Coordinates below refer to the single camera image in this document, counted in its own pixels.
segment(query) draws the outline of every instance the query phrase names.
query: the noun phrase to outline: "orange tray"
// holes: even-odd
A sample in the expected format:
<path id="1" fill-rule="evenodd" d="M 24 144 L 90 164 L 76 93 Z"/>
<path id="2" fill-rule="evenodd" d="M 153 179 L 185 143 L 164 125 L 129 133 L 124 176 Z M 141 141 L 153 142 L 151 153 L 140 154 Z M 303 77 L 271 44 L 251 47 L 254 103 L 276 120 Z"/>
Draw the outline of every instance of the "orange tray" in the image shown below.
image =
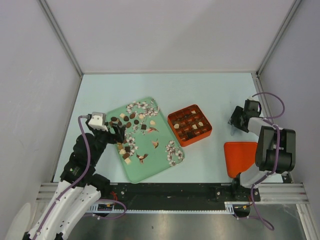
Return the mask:
<path id="1" fill-rule="evenodd" d="M 234 179 L 255 163 L 257 145 L 256 142 L 226 142 L 224 144 L 226 171 L 230 178 Z"/>
<path id="2" fill-rule="evenodd" d="M 212 126 L 196 104 L 169 114 L 168 123 L 182 147 L 209 137 L 212 132 Z"/>

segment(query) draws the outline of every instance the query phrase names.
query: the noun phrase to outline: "green tray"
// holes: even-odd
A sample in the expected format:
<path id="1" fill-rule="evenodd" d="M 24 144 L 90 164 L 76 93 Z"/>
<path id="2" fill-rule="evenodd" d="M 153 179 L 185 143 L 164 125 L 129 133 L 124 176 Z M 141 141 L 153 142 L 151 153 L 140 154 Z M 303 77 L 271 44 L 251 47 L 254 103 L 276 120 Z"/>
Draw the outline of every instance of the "green tray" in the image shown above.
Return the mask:
<path id="1" fill-rule="evenodd" d="M 139 183 L 184 160 L 182 147 L 152 97 L 108 112 L 107 120 L 126 125 L 126 140 L 115 148 L 131 183 Z"/>

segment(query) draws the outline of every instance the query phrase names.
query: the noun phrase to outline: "hummingbird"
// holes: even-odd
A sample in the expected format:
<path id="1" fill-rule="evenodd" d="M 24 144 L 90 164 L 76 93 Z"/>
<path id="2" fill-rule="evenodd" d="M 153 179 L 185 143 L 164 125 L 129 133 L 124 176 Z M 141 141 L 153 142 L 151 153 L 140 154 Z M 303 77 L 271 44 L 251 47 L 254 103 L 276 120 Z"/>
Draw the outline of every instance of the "hummingbird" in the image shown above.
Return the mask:
<path id="1" fill-rule="evenodd" d="M 156 141 L 151 141 L 151 142 L 152 142 L 152 144 L 153 144 L 153 146 L 154 146 L 155 149 L 159 146 L 159 141 L 158 141 L 158 139 L 156 139 Z"/>
<path id="2" fill-rule="evenodd" d="M 146 153 L 146 154 L 143 155 L 143 156 L 139 156 L 139 155 L 137 154 L 136 157 L 140 160 L 140 163 L 141 163 L 141 164 L 144 164 L 144 159 L 145 159 L 146 157 L 148 157 L 148 154 Z"/>
<path id="3" fill-rule="evenodd" d="M 159 132 L 159 131 L 158 131 L 156 128 L 154 128 L 154 127 L 150 127 L 150 128 L 147 129 L 146 131 L 147 131 L 148 134 L 149 134 L 149 133 L 152 133 L 152 132 L 154 132 L 154 131 Z"/>

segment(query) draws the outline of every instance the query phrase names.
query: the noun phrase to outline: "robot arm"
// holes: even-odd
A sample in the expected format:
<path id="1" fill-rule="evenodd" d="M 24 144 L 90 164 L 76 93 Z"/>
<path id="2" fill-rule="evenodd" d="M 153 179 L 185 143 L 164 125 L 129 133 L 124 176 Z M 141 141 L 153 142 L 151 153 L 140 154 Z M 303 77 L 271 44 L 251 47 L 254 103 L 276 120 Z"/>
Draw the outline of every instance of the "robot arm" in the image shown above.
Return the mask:
<path id="1" fill-rule="evenodd" d="M 111 133 L 105 119 L 106 115 L 99 112 L 87 116 L 86 125 L 93 133 L 85 134 L 90 149 L 90 165 L 87 166 L 87 148 L 84 137 L 80 135 L 64 166 L 53 198 L 37 224 L 25 233 L 23 240 L 66 240 L 90 205 L 102 194 L 111 191 L 107 178 L 94 175 L 95 167 L 107 144 L 124 142 L 126 127 L 113 123 L 110 127 L 115 133 Z M 75 181 L 78 181 L 77 184 L 70 188 Z"/>
<path id="2" fill-rule="evenodd" d="M 292 171 L 296 163 L 296 132 L 279 127 L 280 136 L 277 136 L 276 128 L 270 125 L 269 121 L 259 117 L 260 114 L 260 103 L 247 99 L 244 108 L 240 106 L 235 108 L 228 122 L 234 128 L 246 133 L 252 132 L 259 137 L 255 164 L 247 171 L 240 172 L 234 181 L 245 188 L 251 188 L 254 183 L 273 170 L 276 160 L 277 138 L 280 138 L 280 144 L 275 174 Z"/>

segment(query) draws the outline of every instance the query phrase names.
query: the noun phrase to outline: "white table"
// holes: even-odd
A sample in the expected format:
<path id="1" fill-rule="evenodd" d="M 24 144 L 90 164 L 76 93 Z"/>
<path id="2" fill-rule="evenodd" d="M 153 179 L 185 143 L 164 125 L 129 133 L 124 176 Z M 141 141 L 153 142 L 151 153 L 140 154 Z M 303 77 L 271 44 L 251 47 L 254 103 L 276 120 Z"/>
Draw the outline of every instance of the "white table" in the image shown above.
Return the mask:
<path id="1" fill-rule="evenodd" d="M 253 133 L 237 131 L 231 136 L 227 124 L 237 105 L 256 93 L 250 73 L 174 73 L 174 74 L 85 74 L 75 102 L 70 124 L 54 176 L 60 175 L 68 162 L 77 137 L 81 134 L 77 118 L 92 112 L 107 113 L 132 101 L 152 96 L 164 116 L 192 104 L 197 104 L 212 125 L 212 133 L 184 148 L 183 163 L 171 167 L 145 183 L 230 183 L 224 144 L 226 142 L 257 142 Z M 102 154 L 96 173 L 111 182 L 128 180 L 113 145 Z M 280 175 L 267 182 L 282 183 Z"/>

